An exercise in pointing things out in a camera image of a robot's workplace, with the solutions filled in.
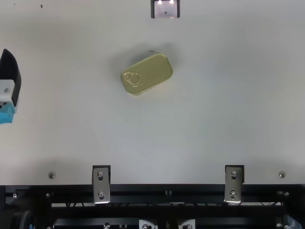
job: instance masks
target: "black metal frame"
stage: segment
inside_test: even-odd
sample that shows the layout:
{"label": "black metal frame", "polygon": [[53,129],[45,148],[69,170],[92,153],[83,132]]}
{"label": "black metal frame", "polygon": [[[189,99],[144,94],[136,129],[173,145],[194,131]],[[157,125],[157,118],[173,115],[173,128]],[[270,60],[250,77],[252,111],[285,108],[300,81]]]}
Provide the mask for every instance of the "black metal frame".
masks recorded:
{"label": "black metal frame", "polygon": [[[224,185],[111,185],[110,192],[110,204],[73,207],[71,203],[93,202],[92,185],[0,186],[0,228],[10,228],[14,215],[27,210],[42,229],[101,228],[105,223],[139,228],[139,219],[154,219],[161,229],[166,222],[177,228],[181,219],[196,219],[196,229],[276,228],[286,225],[285,215],[305,225],[303,185],[243,185],[242,202],[279,206],[230,206],[224,203]],[[56,203],[66,205],[52,207]]]}

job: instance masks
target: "white plastic part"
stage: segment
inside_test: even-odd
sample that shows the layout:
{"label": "white plastic part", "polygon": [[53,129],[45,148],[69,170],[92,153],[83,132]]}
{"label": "white plastic part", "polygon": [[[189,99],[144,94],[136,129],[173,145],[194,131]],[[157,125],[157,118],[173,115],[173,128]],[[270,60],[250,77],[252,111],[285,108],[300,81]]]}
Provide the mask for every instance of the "white plastic part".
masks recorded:
{"label": "white plastic part", "polygon": [[177,0],[155,1],[154,2],[155,18],[176,18],[178,17]]}
{"label": "white plastic part", "polygon": [[0,105],[3,105],[3,103],[14,105],[11,99],[14,87],[15,82],[13,80],[0,80]]}

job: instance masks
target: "screw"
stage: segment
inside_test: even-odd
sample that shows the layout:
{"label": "screw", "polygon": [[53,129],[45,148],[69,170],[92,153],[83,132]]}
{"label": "screw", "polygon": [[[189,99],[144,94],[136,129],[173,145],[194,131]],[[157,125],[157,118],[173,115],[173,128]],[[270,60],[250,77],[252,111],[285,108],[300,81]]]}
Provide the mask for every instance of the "screw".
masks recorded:
{"label": "screw", "polygon": [[103,191],[99,191],[99,197],[100,197],[100,199],[104,199],[104,192]]}
{"label": "screw", "polygon": [[97,176],[99,177],[99,180],[103,180],[103,172],[98,172]]}
{"label": "screw", "polygon": [[50,172],[49,173],[49,178],[50,179],[54,179],[55,178],[55,173],[54,172]]}
{"label": "screw", "polygon": [[232,176],[232,179],[233,179],[233,180],[236,179],[236,174],[237,174],[237,173],[236,173],[235,171],[231,172],[231,176]]}
{"label": "screw", "polygon": [[284,178],[286,176],[286,173],[284,171],[281,171],[281,172],[278,173],[278,176],[280,178]]}
{"label": "screw", "polygon": [[230,192],[230,196],[231,196],[232,199],[234,199],[236,197],[236,192],[234,190],[232,190]]}

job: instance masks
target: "gold metal tin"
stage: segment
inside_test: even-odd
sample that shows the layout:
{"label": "gold metal tin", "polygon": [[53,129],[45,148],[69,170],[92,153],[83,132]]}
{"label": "gold metal tin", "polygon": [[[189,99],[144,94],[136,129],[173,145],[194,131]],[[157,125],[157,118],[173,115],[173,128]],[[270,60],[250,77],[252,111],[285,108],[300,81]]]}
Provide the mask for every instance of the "gold metal tin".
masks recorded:
{"label": "gold metal tin", "polygon": [[138,95],[168,80],[172,73],[166,56],[157,53],[125,69],[121,81],[129,94]]}

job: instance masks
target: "metal bracket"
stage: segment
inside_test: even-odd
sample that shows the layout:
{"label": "metal bracket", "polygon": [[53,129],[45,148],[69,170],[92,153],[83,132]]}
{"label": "metal bracket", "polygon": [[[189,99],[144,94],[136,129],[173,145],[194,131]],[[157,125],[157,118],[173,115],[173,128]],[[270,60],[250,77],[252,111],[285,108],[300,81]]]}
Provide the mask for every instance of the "metal bracket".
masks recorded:
{"label": "metal bracket", "polygon": [[231,203],[240,203],[242,195],[243,168],[230,167],[225,168],[225,186],[224,201]]}
{"label": "metal bracket", "polygon": [[179,229],[196,229],[196,222],[194,219],[178,222]]}
{"label": "metal bracket", "polygon": [[284,215],[284,229],[302,229],[302,225],[289,215]]}
{"label": "metal bracket", "polygon": [[93,200],[95,204],[110,202],[110,178],[108,167],[93,167]]}
{"label": "metal bracket", "polygon": [[158,225],[155,222],[151,222],[145,219],[139,220],[139,229],[158,229]]}

